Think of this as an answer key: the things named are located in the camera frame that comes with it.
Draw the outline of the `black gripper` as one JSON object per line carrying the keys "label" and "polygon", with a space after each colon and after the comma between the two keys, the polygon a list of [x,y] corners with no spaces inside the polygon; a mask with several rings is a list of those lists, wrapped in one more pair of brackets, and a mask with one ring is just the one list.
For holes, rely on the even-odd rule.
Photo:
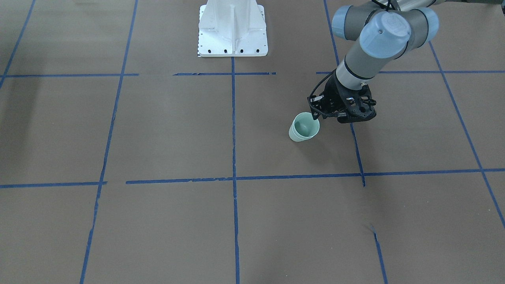
{"label": "black gripper", "polygon": [[357,93],[345,88],[336,77],[333,70],[328,77],[321,95],[308,96],[309,107],[313,118],[334,118],[335,112],[349,112],[353,108],[361,108]]}

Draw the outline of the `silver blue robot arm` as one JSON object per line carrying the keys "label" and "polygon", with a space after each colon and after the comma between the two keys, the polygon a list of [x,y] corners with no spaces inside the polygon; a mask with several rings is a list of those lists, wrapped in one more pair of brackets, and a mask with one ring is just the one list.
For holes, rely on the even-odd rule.
{"label": "silver blue robot arm", "polygon": [[431,6],[438,0],[371,0],[343,6],[334,14],[334,36],[354,44],[337,68],[327,75],[323,92],[308,96],[312,118],[335,117],[355,123],[376,116],[376,101],[368,83],[392,60],[431,41],[440,21]]}

